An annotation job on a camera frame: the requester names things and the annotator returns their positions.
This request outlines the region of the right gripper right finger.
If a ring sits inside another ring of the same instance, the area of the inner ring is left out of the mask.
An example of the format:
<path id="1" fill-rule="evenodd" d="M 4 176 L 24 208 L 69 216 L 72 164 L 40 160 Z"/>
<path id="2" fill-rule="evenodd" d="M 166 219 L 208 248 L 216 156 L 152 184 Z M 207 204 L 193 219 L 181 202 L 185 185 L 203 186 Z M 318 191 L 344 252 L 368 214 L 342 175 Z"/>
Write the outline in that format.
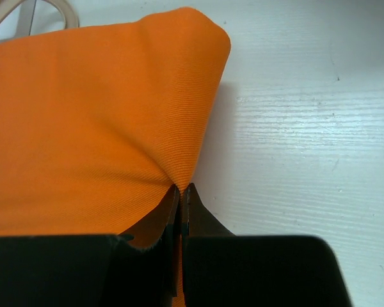
<path id="1" fill-rule="evenodd" d="M 241 235 L 184 193 L 182 282 L 186 306 L 351 306 L 336 256 L 311 235 Z"/>

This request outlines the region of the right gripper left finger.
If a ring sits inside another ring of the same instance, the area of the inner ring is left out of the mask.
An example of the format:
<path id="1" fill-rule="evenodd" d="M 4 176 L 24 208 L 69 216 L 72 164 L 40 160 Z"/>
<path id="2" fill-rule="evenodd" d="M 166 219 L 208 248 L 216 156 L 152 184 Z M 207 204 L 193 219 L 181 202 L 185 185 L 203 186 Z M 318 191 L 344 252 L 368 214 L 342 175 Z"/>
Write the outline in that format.
<path id="1" fill-rule="evenodd" d="M 170 306 L 179 190 L 115 234 L 0 237 L 0 306 Z"/>

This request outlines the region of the orange trousers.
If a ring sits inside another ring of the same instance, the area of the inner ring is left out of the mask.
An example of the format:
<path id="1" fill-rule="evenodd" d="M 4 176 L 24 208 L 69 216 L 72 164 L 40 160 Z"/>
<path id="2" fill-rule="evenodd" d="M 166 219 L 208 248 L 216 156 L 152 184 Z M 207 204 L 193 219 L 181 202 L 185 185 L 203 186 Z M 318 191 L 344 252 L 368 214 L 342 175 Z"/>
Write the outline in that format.
<path id="1" fill-rule="evenodd" d="M 0 43 L 0 237 L 119 234 L 184 191 L 230 48 L 194 8 Z"/>

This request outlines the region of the light wooden hanger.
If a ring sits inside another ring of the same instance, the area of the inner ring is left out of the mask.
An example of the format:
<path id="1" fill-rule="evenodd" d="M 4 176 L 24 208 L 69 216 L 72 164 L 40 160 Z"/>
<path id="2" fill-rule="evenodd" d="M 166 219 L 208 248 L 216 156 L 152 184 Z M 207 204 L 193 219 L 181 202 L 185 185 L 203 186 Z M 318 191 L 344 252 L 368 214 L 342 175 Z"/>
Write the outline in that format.
<path id="1" fill-rule="evenodd" d="M 78 28 L 80 26 L 79 17 L 70 4 L 70 1 L 53 1 L 45 0 L 54 10 L 58 11 L 58 15 L 63 21 L 63 28 Z M 17 8 L 20 9 L 19 19 L 17 21 L 15 37 L 23 37 L 32 35 L 33 26 L 36 19 L 37 8 L 40 7 L 38 1 L 18 1 L 3 0 L 0 1 L 0 25 L 5 19 L 11 15 Z"/>

